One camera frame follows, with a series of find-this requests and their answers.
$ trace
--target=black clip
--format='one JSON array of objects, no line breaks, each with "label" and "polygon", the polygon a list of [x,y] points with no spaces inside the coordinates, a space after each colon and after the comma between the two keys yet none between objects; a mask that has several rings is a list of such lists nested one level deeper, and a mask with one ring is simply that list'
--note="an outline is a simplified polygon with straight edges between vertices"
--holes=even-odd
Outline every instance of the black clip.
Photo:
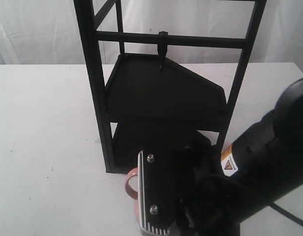
[{"label": "black clip", "polygon": [[158,55],[160,57],[160,69],[159,69],[160,72],[162,72],[163,70],[163,64],[168,50],[167,36],[168,36],[168,32],[165,31],[161,31],[158,34],[159,42],[158,42],[157,50],[158,50]]}]

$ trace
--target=white table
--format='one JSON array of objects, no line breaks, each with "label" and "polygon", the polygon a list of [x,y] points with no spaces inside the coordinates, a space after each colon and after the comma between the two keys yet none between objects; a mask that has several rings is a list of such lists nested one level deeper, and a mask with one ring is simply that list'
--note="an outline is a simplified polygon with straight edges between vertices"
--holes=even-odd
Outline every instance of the white table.
[{"label": "white table", "polygon": [[[229,95],[236,64],[185,66]],[[293,63],[249,64],[225,145],[302,77]],[[85,65],[0,65],[0,236],[138,236],[124,179],[105,173]],[[303,186],[277,203],[303,219]],[[303,228],[266,208],[242,223],[259,235]]]}]

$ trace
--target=yellow warning sticker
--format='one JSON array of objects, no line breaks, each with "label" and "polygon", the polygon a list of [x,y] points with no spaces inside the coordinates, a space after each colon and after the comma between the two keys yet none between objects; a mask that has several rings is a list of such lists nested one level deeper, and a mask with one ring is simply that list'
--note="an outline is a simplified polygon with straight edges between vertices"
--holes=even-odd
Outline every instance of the yellow warning sticker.
[{"label": "yellow warning sticker", "polygon": [[238,171],[238,167],[232,155],[232,145],[230,145],[221,155],[221,168],[224,175],[228,177]]}]

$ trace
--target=white curtain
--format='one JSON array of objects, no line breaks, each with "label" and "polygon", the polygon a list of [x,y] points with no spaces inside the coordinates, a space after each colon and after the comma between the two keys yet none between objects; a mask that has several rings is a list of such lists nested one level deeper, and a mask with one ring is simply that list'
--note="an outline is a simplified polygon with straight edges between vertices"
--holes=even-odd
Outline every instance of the white curtain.
[{"label": "white curtain", "polygon": [[[94,0],[97,12],[105,0]],[[253,2],[122,0],[126,32],[210,37],[245,36]],[[117,31],[115,8],[99,30]],[[99,42],[103,63],[115,63],[116,42]],[[131,44],[127,52],[156,54],[156,45]],[[237,49],[169,46],[179,63],[237,62]],[[291,61],[303,71],[303,0],[268,0],[250,62]],[[0,64],[82,64],[73,0],[0,0]]]}]

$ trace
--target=cable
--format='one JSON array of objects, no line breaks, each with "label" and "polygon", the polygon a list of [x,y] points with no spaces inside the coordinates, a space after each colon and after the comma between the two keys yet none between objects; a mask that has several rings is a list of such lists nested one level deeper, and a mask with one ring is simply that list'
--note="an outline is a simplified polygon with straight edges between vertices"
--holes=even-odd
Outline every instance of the cable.
[{"label": "cable", "polygon": [[283,216],[285,216],[286,218],[290,219],[291,221],[295,222],[296,224],[300,225],[303,227],[303,220],[301,220],[300,218],[296,217],[295,215],[293,215],[292,213],[286,211],[285,209],[281,208],[280,206],[276,205],[273,202],[269,202],[266,199],[262,198],[261,196],[255,194],[254,192],[252,192],[250,189],[248,189],[247,187],[245,187],[244,185],[234,181],[233,179],[230,179],[229,177],[226,176],[220,176],[220,175],[209,175],[207,177],[205,177],[202,181],[206,181],[208,179],[218,179],[224,182],[227,182],[228,184],[232,184],[233,186],[235,186],[236,188],[239,188],[241,190],[244,190],[245,192],[247,192],[249,195],[253,196],[255,199],[257,199],[258,201],[264,203],[265,205],[269,206],[270,208],[272,208],[273,210],[277,211],[278,213],[282,214]]}]

